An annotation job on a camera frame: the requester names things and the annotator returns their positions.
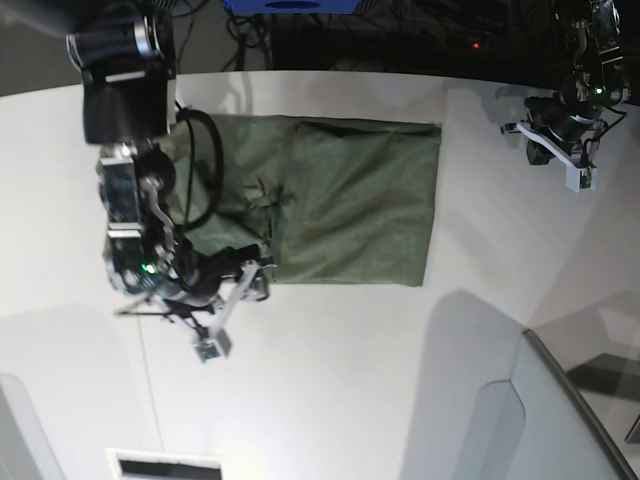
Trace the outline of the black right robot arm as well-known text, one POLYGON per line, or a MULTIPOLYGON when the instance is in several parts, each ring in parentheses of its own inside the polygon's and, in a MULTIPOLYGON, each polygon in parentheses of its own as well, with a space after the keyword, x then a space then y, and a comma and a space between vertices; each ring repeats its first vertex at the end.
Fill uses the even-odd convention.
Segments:
POLYGON ((268 297, 256 247, 197 252, 188 233, 215 212, 223 193, 222 139, 205 113, 176 104, 173 22, 193 13, 185 1, 7 1, 25 24, 64 39, 83 86, 85 141, 100 150, 99 194, 107 212, 105 264, 115 289, 158 299, 171 308, 216 311, 219 288, 236 285, 237 300, 268 297), (195 136, 202 126, 213 159, 188 155, 189 179, 203 174, 203 214, 174 218, 168 206, 176 168, 161 141, 172 123, 195 136))

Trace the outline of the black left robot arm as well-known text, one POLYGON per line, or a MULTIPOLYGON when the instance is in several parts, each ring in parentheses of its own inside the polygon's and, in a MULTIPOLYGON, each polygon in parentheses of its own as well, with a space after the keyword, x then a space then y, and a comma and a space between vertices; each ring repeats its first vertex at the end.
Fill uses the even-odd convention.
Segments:
POLYGON ((556 1, 570 70, 550 97, 525 100, 529 126, 586 167, 602 138, 626 117, 616 107, 631 86, 620 45, 620 20, 612 1, 556 1))

